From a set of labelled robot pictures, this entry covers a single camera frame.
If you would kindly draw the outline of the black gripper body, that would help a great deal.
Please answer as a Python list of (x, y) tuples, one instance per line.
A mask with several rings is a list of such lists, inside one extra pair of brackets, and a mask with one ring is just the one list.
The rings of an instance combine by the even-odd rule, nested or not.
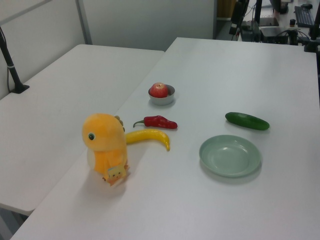
[(247, 0), (237, 0), (233, 8), (231, 23), (235, 25), (240, 25), (245, 17), (247, 8), (248, 8)]

